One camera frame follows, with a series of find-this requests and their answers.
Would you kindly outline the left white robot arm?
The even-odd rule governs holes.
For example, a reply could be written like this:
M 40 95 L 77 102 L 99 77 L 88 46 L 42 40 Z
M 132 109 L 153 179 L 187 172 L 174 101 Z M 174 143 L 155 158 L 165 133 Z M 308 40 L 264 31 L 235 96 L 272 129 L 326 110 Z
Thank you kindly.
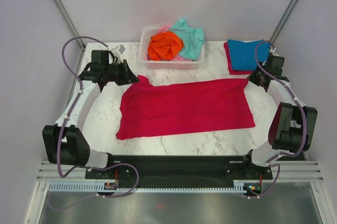
M 109 162 L 110 154 L 91 149 L 82 130 L 87 116 L 103 88 L 110 82 L 118 86 L 138 83 L 139 79 L 122 58 L 123 45 L 109 50 L 93 50 L 91 61 L 76 77 L 79 86 L 62 116 L 53 124 L 43 128 L 42 136 L 47 158 L 57 166 L 61 178 L 63 165 L 93 168 L 103 178 L 115 174 L 115 164 Z

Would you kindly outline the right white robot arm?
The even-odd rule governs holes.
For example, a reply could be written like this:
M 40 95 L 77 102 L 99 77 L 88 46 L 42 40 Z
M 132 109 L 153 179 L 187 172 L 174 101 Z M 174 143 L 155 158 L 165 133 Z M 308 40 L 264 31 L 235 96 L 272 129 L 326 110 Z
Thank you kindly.
M 295 158 L 311 145 L 318 111 L 305 105 L 293 92 L 289 79 L 282 76 L 283 64 L 283 57 L 269 54 L 247 78 L 264 88 L 277 106 L 267 141 L 250 150 L 250 160 L 241 165 L 242 174 L 249 179 L 260 173 L 260 167 L 271 167 L 282 157 Z

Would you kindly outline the crimson red t shirt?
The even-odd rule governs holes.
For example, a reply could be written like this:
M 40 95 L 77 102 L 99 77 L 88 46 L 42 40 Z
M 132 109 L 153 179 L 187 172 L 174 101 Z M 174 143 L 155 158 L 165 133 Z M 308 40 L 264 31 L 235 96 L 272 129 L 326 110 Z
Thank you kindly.
M 246 79 L 161 86 L 139 79 L 122 95 L 119 140 L 255 127 Z

